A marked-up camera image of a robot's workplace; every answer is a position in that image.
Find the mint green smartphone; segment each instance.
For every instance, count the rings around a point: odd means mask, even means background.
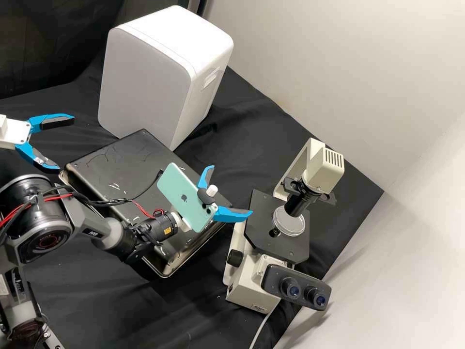
[[[201,232],[213,219],[216,205],[202,207],[203,202],[197,196],[198,188],[174,162],[166,167],[156,186],[193,231]]]

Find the white cable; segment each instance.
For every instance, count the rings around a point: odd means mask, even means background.
[[[257,338],[260,335],[260,332],[262,331],[263,326],[268,321],[268,318],[270,317],[271,313],[276,309],[278,304],[279,304],[279,302],[276,303],[276,305],[273,307],[273,309],[271,309],[271,311],[268,314],[266,314],[265,318],[263,319],[262,323],[260,324],[260,327],[258,328],[257,333],[255,334],[255,337],[253,338],[252,343],[250,344],[250,347],[248,349],[253,349],[253,346],[255,345],[255,342],[257,341]]]

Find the microscope stage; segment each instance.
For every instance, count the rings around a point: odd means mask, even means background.
[[[308,259],[310,249],[310,214],[302,214],[305,230],[296,237],[280,233],[273,237],[270,231],[275,228],[273,212],[285,202],[271,195],[254,189],[250,198],[249,209],[253,214],[247,219],[244,236],[254,249],[262,254],[298,264]]]

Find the black cloth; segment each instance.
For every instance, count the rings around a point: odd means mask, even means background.
[[[105,45],[122,3],[0,1],[0,98],[74,80]]]
[[[64,112],[75,125],[34,134],[31,143],[63,166],[114,140],[97,121],[101,60],[72,83],[0,100],[1,113],[27,119]],[[176,154],[201,172],[215,164],[212,183],[235,207],[251,190],[271,193],[311,136],[273,101],[227,69],[206,119]],[[12,151],[0,151],[2,181],[37,170]],[[345,163],[336,207],[310,208],[310,258],[296,268],[321,278],[382,194]],[[141,279],[87,238],[26,266],[50,325],[67,348],[248,348],[263,315],[224,300],[222,274],[232,227],[212,238],[169,279]],[[298,311],[280,302],[257,348],[272,348]]]

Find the black fabric backdrop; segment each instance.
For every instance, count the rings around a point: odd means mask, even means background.
[[[72,83],[0,100],[0,111],[11,118],[55,112],[76,117],[71,127],[31,139],[61,166],[114,140],[97,121],[101,57]],[[309,136],[228,68],[208,116],[175,152],[197,172],[215,164],[212,182],[235,207],[247,207],[253,188],[272,192]],[[0,166],[0,185],[37,172],[7,150],[0,151]],[[345,168],[335,188],[337,206],[316,203],[310,210],[310,258],[297,269],[318,278],[382,194],[350,163]],[[263,315],[224,300],[221,280],[231,233],[227,226],[171,278],[149,283],[85,237],[27,265],[26,271],[67,348],[248,348]],[[272,348],[297,311],[282,301],[256,348]]]

